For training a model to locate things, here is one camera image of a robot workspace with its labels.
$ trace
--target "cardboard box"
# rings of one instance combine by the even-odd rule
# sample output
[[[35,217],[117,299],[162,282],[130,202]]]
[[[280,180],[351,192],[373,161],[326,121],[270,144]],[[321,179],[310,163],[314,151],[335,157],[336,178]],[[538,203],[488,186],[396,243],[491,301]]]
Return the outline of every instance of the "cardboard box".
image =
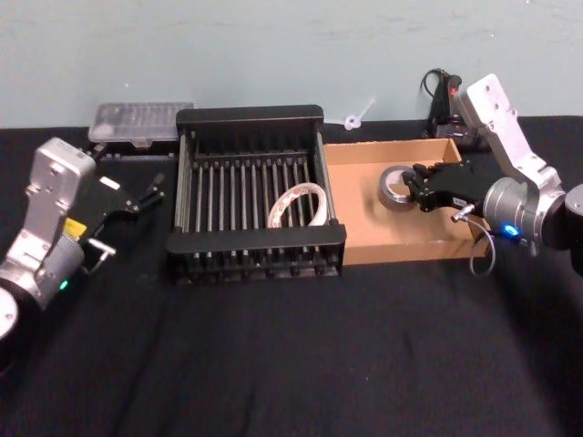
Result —
[[[469,257],[479,230],[453,223],[455,209],[391,211],[377,198],[379,178],[388,167],[459,161],[454,141],[327,144],[324,149],[336,217],[348,233],[344,265]],[[481,243],[478,256],[487,248]]]

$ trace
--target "duct tape roll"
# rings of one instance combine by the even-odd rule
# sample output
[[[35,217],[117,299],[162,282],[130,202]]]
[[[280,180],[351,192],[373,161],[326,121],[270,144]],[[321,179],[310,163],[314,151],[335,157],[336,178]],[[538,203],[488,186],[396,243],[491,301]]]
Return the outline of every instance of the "duct tape roll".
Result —
[[[383,206],[391,211],[408,211],[415,207],[415,200],[411,194],[397,193],[391,186],[403,184],[403,173],[413,172],[406,166],[387,168],[379,180],[377,197]]]
[[[281,228],[281,216],[283,212],[290,206],[290,204],[299,196],[305,194],[315,194],[318,196],[318,209],[313,215],[312,221],[308,226],[321,226],[326,223],[328,218],[328,202],[326,200],[326,193],[319,185],[311,182],[304,182],[295,187],[291,187],[280,198],[277,199],[271,208],[270,215],[267,219],[268,228]]]

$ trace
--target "black table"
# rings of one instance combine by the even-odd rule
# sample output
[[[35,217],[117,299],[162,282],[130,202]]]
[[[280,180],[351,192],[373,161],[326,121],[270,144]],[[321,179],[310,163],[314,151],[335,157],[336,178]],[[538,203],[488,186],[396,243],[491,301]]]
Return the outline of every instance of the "black table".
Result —
[[[583,118],[525,118],[533,149],[583,182]],[[364,123],[327,142],[417,137]],[[22,224],[35,148],[85,128],[0,131],[0,249]],[[472,157],[496,171],[489,154]],[[172,160],[103,163],[139,193]],[[567,253],[497,243],[466,260],[350,267],[342,278],[176,288],[162,275],[173,202],[107,233],[118,255],[51,304],[26,362],[0,381],[3,435],[576,435],[583,287]]]

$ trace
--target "clear plastic box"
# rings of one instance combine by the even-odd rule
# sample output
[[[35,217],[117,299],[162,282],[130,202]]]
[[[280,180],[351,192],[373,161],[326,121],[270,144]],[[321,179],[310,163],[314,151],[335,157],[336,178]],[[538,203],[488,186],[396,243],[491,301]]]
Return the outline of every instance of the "clear plastic box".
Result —
[[[176,114],[193,107],[193,103],[184,102],[103,103],[89,129],[89,140],[129,142],[137,148],[148,148],[152,141],[176,141]]]

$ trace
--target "yellow label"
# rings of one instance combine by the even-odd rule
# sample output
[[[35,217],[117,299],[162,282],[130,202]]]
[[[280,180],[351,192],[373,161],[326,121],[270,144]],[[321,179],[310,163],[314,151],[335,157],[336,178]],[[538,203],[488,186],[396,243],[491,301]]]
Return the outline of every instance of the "yellow label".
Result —
[[[71,218],[65,221],[65,232],[75,239],[80,239],[83,233],[87,230],[87,226]]]

